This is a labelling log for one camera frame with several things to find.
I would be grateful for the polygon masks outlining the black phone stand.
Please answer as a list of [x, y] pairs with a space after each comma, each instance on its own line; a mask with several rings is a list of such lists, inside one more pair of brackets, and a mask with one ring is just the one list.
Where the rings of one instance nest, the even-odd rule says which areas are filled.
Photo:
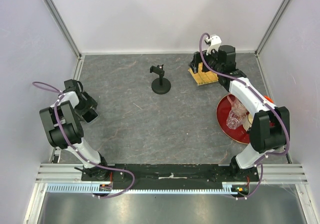
[[159, 76], [151, 84], [152, 91], [161, 95], [168, 93], [171, 89], [171, 83], [168, 79], [164, 78], [165, 71], [163, 65], [152, 65], [150, 67], [150, 73], [155, 73]]

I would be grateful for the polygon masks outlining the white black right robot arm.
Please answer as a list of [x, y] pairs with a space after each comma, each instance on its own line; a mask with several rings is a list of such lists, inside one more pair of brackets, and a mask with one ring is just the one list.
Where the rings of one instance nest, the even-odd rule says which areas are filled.
[[229, 175], [235, 181], [242, 180], [247, 170], [256, 166], [267, 155], [277, 155], [276, 150], [290, 146], [290, 112], [286, 107], [277, 107], [261, 95], [247, 76], [236, 67], [236, 49], [222, 45], [218, 49], [196, 51], [189, 66], [193, 73], [202, 71], [217, 74], [218, 82], [237, 98], [253, 116], [249, 131], [249, 144], [230, 162]]

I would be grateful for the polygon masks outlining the black phone clear case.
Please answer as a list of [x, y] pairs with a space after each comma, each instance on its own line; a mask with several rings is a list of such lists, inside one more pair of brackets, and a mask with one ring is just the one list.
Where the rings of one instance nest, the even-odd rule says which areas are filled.
[[95, 118], [98, 117], [97, 112], [94, 109], [90, 109], [86, 113], [83, 114], [83, 119], [87, 122], [90, 123], [92, 122]]

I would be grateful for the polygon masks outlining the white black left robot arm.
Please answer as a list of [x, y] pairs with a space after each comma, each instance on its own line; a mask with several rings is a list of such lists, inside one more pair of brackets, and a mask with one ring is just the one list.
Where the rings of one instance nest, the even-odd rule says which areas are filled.
[[47, 91], [58, 94], [57, 101], [40, 110], [40, 119], [49, 144], [72, 153], [82, 163], [84, 181], [108, 181], [112, 172], [105, 158], [84, 138], [81, 122], [90, 123], [98, 117], [98, 103], [84, 91], [80, 81], [69, 79], [63, 91], [47, 85]]

